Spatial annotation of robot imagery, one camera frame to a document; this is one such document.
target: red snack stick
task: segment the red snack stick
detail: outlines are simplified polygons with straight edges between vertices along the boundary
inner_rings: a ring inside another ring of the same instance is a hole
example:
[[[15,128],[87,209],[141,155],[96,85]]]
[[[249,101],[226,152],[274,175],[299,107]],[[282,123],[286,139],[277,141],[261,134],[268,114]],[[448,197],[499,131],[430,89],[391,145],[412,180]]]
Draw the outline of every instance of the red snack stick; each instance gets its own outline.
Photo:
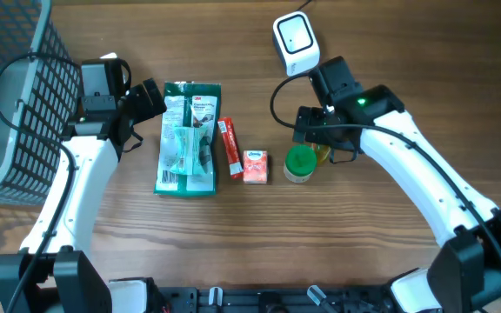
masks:
[[[239,149],[237,148],[237,140],[235,139],[235,131],[233,130],[231,117],[222,117],[218,119],[217,125],[224,138],[227,161],[230,163],[231,178],[241,178],[243,177],[243,167],[239,159]]]

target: robotic arm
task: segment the robotic arm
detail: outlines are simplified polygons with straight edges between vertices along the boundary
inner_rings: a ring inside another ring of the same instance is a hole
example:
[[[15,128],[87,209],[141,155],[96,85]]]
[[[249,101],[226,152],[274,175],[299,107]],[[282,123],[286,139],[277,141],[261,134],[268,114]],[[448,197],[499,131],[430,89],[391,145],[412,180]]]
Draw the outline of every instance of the robotic arm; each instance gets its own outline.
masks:
[[[122,67],[129,71],[124,83]],[[120,59],[85,61],[81,67],[84,96],[60,139],[74,156],[76,168],[68,182],[70,163],[61,151],[60,163],[46,203],[17,254],[0,255],[0,301],[14,312],[144,312],[151,308],[150,281],[133,280],[106,285],[88,258],[90,241],[104,190],[124,153],[133,126],[166,111],[152,79],[130,87],[129,65]],[[65,185],[71,183],[68,195]],[[63,208],[58,210],[62,196]],[[50,221],[58,214],[50,240],[44,244]],[[33,264],[33,274],[27,268]],[[56,288],[41,289],[48,276]],[[18,288],[21,281],[25,284]]]
[[[399,307],[405,312],[467,312],[501,297],[501,263],[491,242],[495,237],[501,250],[497,205],[434,150],[387,87],[363,91],[342,57],[320,65],[308,77],[323,108],[299,109],[294,140],[329,143],[372,157],[417,205],[443,247],[428,270],[392,282]],[[346,124],[355,127],[338,128]]]

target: white robotic arm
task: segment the white robotic arm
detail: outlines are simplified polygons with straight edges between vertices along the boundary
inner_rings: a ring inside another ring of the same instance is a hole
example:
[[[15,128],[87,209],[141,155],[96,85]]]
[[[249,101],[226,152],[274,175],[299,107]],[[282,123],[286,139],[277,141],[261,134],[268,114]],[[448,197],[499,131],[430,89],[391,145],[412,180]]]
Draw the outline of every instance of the white robotic arm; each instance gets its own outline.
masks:
[[[56,235],[50,239],[43,253],[57,253],[63,246],[70,246],[73,250],[83,251],[90,256],[90,241],[97,212],[105,187],[119,160],[110,139],[101,140],[96,136],[72,137],[63,145],[75,156],[77,170],[71,193],[55,228]],[[26,248],[34,254],[38,249],[63,194],[68,171],[69,161],[64,152],[61,152],[50,194],[20,250]]]
[[[493,218],[496,204],[474,190],[461,176],[432,148],[421,134],[407,112],[393,110],[374,120],[376,126],[401,133],[426,151],[464,191],[474,204],[475,210],[485,220]],[[431,226],[436,242],[443,246],[456,236],[455,229],[464,226],[471,230],[478,226],[471,213],[456,197],[450,185],[418,152],[401,140],[377,130],[363,130],[361,149],[378,162],[399,184],[405,194],[421,211]]]

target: jar with green cap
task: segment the jar with green cap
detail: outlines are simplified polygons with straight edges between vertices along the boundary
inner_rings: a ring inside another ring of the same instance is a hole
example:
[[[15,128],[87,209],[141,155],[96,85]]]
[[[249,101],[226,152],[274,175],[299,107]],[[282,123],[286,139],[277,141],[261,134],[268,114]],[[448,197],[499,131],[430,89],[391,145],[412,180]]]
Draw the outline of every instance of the jar with green cap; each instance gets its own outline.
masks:
[[[285,158],[284,174],[293,183],[304,183],[311,178],[317,167],[317,155],[306,145],[298,145],[287,153]]]

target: red wrapper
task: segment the red wrapper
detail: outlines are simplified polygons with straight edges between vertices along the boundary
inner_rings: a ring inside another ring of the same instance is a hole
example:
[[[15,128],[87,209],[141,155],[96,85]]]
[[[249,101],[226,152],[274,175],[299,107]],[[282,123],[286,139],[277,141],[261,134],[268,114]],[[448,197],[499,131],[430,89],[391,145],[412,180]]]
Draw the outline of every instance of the red wrapper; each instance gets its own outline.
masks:
[[[245,151],[243,163],[244,183],[268,183],[268,152]]]
[[[224,138],[227,161],[230,163],[231,178],[241,178],[243,177],[243,167],[239,159],[239,149],[237,148],[237,140],[235,139],[235,131],[233,131],[231,117],[222,117],[218,119],[217,125]]]

